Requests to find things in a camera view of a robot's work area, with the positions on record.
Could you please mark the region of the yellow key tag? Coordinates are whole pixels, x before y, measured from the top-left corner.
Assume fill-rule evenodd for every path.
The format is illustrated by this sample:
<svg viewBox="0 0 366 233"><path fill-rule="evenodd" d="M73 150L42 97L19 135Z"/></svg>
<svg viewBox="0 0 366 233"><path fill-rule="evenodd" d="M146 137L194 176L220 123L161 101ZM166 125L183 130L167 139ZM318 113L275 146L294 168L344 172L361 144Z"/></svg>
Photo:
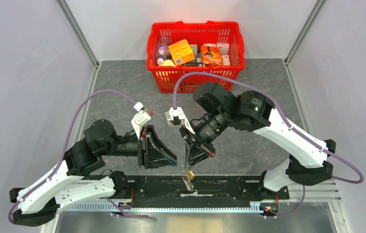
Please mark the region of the yellow key tag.
<svg viewBox="0 0 366 233"><path fill-rule="evenodd" d="M195 177L194 173L192 171L190 171L190 170L187 171L187 176L191 180L194 179L194 177Z"/></svg>

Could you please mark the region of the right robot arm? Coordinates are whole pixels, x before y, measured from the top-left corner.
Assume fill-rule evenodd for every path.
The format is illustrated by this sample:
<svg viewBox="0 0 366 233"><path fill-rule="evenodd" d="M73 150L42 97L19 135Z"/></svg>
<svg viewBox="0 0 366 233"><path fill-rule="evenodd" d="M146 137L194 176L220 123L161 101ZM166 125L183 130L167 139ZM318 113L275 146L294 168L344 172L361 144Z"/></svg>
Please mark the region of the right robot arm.
<svg viewBox="0 0 366 233"><path fill-rule="evenodd" d="M298 134L299 127L287 124L274 102L259 92L245 91L235 96L218 83L206 82L195 91L193 99L205 113L197 125L190 121L180 129L186 146L186 169L214 157L212 142L232 127L265 137L289 153L281 165L262 173L257 185L262 198L271 198L291 183L313 186L332 177L327 150L335 150L335 142Z"/></svg>

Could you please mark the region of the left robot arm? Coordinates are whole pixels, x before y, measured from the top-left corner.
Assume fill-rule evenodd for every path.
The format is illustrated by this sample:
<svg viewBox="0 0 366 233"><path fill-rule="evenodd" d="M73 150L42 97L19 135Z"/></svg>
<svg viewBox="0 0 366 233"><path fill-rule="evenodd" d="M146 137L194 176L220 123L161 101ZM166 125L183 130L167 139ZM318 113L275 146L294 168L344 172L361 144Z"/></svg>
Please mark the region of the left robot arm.
<svg viewBox="0 0 366 233"><path fill-rule="evenodd" d="M144 169L175 166L177 156L157 136L152 125L139 133L119 136L112 123L101 119L84 131L84 138L69 148L62 160L46 175L26 188L9 192L13 207L12 224L36 227L53 220L57 214L85 201L126 197L130 184L122 171L81 186L73 186L105 166L104 156L136 157Z"/></svg>

